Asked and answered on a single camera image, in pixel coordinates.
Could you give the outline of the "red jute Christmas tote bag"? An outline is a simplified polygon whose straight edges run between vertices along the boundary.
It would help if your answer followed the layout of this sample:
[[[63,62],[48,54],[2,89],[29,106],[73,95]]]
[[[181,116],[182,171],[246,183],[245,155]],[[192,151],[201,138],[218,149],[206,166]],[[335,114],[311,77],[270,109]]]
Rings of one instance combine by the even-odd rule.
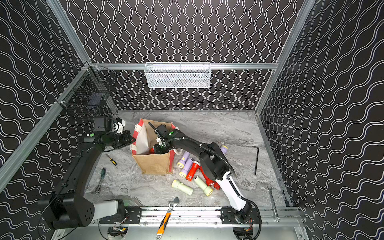
[[[170,175],[173,173],[175,151],[156,153],[157,134],[154,127],[165,125],[167,130],[174,130],[172,123],[140,119],[135,125],[133,137],[136,141],[130,146],[132,157],[144,175]]]

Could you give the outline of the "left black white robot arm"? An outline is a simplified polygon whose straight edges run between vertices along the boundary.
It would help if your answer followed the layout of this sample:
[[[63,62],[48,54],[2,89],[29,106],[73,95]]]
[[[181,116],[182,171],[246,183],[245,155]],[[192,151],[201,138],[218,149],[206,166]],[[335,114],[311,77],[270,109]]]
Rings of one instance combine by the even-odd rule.
[[[119,150],[135,142],[126,122],[120,118],[94,119],[92,131],[80,138],[77,153],[63,179],[48,195],[42,196],[38,206],[42,218],[52,230],[87,227],[103,218],[124,221],[127,212],[122,200],[94,204],[84,197],[93,172],[107,147]]]

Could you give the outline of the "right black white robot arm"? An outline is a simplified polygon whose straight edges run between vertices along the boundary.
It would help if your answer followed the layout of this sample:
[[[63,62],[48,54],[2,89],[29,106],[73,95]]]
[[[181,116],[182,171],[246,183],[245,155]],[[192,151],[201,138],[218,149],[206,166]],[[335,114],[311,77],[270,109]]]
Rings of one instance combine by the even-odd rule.
[[[217,182],[235,211],[235,221],[245,224],[250,220],[258,220],[262,224],[260,210],[257,205],[246,199],[233,180],[234,168],[231,166],[218,144],[205,144],[194,140],[177,129],[168,130],[165,125],[149,126],[160,138],[161,147],[166,150],[182,149],[199,158],[203,172],[211,180]]]

